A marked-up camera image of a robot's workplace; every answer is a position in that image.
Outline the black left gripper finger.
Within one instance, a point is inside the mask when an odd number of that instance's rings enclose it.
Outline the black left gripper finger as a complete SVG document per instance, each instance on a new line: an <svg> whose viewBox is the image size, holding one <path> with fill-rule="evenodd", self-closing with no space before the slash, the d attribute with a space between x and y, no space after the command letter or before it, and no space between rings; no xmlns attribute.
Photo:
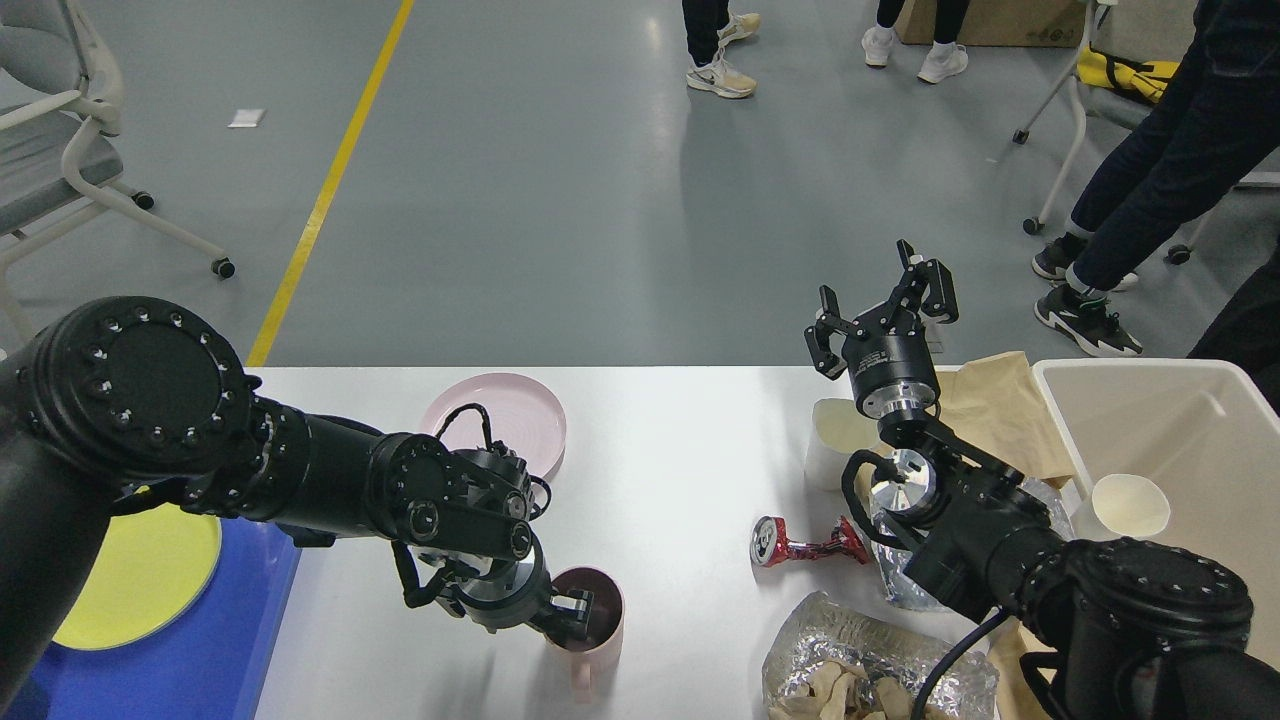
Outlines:
<svg viewBox="0 0 1280 720"><path fill-rule="evenodd" d="M544 635L549 641L586 641L595 593L584 588L554 592L544 618Z"/></svg>

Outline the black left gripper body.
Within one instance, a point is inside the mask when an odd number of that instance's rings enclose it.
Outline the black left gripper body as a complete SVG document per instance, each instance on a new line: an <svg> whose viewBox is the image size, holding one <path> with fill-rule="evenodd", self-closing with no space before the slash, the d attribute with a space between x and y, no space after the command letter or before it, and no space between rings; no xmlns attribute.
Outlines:
<svg viewBox="0 0 1280 720"><path fill-rule="evenodd" d="M490 633L525 625L544 634L553 614L550 597L545 555L536 544L527 559L493 578L447 585L440 606L451 616L468 618Z"/></svg>

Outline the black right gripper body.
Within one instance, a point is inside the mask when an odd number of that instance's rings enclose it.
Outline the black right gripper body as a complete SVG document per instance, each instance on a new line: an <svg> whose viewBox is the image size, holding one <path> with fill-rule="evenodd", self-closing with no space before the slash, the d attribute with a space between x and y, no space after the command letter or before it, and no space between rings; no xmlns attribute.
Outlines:
<svg viewBox="0 0 1280 720"><path fill-rule="evenodd" d="M928 331L918 325L844 341L858 411L881 419L896 411L925 413L940 401L940 380Z"/></svg>

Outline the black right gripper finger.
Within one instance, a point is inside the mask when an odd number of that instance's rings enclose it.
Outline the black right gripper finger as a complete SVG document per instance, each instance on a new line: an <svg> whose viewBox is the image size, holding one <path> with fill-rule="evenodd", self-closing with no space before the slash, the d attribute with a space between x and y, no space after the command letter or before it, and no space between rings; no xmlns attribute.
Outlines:
<svg viewBox="0 0 1280 720"><path fill-rule="evenodd" d="M924 258L906 241L896 249L902 275L890 297L870 310L873 331L923 331L924 318L951 324L960 318L950 269L936 258Z"/></svg>
<svg viewBox="0 0 1280 720"><path fill-rule="evenodd" d="M813 324L805 328L805 342L815 370L829 380L837 380L849 364L842 355L832 350L832 336L861 338L863 328L860 322L849 322L840 315L838 299L831 287L820 284L818 293L820 306Z"/></svg>

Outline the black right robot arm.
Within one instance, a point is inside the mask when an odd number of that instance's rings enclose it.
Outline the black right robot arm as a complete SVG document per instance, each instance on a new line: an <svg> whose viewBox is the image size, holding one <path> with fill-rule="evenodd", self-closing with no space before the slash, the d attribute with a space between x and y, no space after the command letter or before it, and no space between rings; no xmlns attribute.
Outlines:
<svg viewBox="0 0 1280 720"><path fill-rule="evenodd" d="M890 296L842 318L828 286L804 331L813 366L847 375L858 410L897 451L849 459L841 491L877 544L908 553L908 578L988 632L1018 619L1043 644L1020 667L1055 719L1275 719L1275 667L1251 656L1243 578L1147 539L1064 539L1024 474L961 439L934 410L940 382L924 320L957 319L948 268L896 243Z"/></svg>

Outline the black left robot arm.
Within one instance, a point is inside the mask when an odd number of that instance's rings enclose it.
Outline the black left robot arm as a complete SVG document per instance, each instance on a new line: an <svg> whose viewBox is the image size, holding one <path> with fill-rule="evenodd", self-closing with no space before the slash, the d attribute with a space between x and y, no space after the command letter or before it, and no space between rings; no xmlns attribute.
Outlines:
<svg viewBox="0 0 1280 720"><path fill-rule="evenodd" d="M230 343L174 302L84 304L3 360L3 703L10 705L84 588L111 519L172 503L243 518L298 547L390 543L404 603L489 632L585 641L591 591L558 591L532 521L527 464L492 433L477 448L308 415L259 393Z"/></svg>

